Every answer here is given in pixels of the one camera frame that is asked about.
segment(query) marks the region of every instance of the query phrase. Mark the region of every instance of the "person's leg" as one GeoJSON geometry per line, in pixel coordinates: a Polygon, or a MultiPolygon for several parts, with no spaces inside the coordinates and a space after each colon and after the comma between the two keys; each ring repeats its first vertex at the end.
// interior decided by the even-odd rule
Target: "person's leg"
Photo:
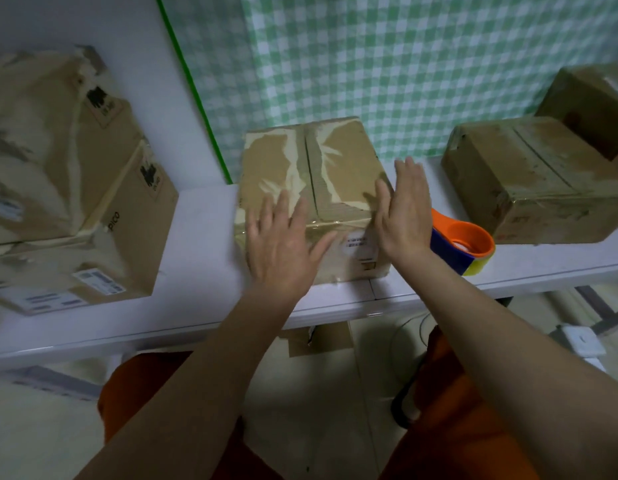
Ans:
{"type": "Polygon", "coordinates": [[[382,480],[538,478],[438,327],[429,337],[414,400],[420,416],[391,455],[382,480]]]}
{"type": "MultiPolygon", "coordinates": [[[[113,372],[98,400],[98,412],[105,427],[105,443],[158,392],[189,354],[140,354],[113,372]]],[[[281,480],[280,475],[242,442],[243,432],[244,425],[240,420],[212,480],[281,480]]]]}

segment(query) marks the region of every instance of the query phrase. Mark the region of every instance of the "orange tape dispenser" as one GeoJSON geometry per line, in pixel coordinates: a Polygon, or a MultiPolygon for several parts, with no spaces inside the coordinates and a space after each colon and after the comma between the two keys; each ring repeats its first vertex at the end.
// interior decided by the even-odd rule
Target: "orange tape dispenser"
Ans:
{"type": "Polygon", "coordinates": [[[458,274],[478,274],[496,251],[491,235],[478,225],[452,219],[435,209],[431,212],[431,250],[458,274]]]}

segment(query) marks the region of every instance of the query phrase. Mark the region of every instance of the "orange handle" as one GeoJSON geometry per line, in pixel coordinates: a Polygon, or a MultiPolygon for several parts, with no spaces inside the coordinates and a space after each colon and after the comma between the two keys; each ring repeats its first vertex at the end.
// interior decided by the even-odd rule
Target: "orange handle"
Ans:
{"type": "Polygon", "coordinates": [[[458,221],[436,209],[431,209],[433,227],[443,234],[456,248],[473,257],[483,258],[496,250],[491,234],[471,222],[458,221]]]}

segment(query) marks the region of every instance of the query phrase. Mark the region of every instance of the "person's left hand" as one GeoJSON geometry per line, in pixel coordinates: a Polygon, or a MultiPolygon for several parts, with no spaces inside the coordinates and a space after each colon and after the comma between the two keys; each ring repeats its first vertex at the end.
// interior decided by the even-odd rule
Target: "person's left hand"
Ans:
{"type": "Polygon", "coordinates": [[[259,222],[253,209],[247,211],[247,260],[254,286],[293,306],[311,287],[324,253],[337,237],[337,232],[328,232],[309,249],[307,206],[300,197],[289,220],[289,192],[283,190],[275,209],[273,197],[267,194],[259,222]]]}

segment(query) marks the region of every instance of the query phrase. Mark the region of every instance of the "tabletop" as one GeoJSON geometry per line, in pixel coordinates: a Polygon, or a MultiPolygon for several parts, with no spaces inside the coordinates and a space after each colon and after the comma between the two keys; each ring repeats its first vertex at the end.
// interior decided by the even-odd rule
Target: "tabletop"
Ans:
{"type": "MultiPolygon", "coordinates": [[[[439,159],[423,160],[433,206],[466,219],[439,159]]],[[[385,165],[394,182],[391,164],[385,165]]],[[[237,185],[180,194],[153,295],[34,317],[0,308],[0,370],[195,342],[228,314],[248,274],[233,241],[237,185]]],[[[498,246],[469,281],[493,298],[618,280],[618,229],[596,244],[498,246]]],[[[423,304],[391,268],[385,278],[317,285],[286,327],[378,315],[423,304]]]]}

